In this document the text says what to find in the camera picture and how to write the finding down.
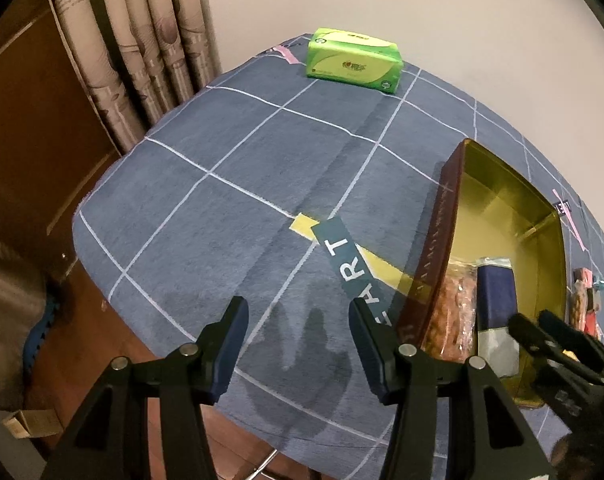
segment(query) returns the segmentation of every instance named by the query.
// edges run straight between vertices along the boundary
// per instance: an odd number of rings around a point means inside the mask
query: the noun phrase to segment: green tissue package
[[[306,75],[396,92],[404,63],[395,43],[364,34],[318,28],[308,44]]]

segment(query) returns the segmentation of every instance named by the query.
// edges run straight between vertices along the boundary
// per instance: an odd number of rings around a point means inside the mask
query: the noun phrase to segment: floral curtain
[[[51,1],[79,75],[125,152],[214,78],[200,0]]]

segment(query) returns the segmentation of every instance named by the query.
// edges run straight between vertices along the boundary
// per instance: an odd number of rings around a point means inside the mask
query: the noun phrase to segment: open box
[[[483,256],[511,259],[519,312],[537,319],[547,309],[564,319],[566,263],[556,209],[506,162],[465,139],[442,167],[425,245],[396,324],[400,340],[421,346],[449,259]],[[530,387],[534,375],[520,349],[519,374],[502,383],[521,406],[542,405]]]

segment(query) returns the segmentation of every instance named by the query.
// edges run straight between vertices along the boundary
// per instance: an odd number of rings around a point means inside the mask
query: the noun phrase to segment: wooden floor
[[[155,357],[120,319],[77,263],[63,284],[62,307],[36,358],[26,390],[26,408],[54,408],[66,426],[95,380],[116,356],[133,362]],[[154,480],[165,478],[160,443],[159,404],[149,404],[149,455]],[[208,444],[218,477],[241,480],[272,451],[266,442],[242,430],[215,408],[202,406]],[[59,435],[42,439],[53,449]],[[308,480],[309,471],[277,455],[268,472],[276,477]]]

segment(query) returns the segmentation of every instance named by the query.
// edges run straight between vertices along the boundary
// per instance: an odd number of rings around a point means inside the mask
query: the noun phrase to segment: small cardboard box
[[[54,410],[18,410],[2,423],[15,438],[38,438],[62,431]]]
[[[334,28],[318,28],[308,44],[306,75],[393,94],[404,62],[395,43]]]

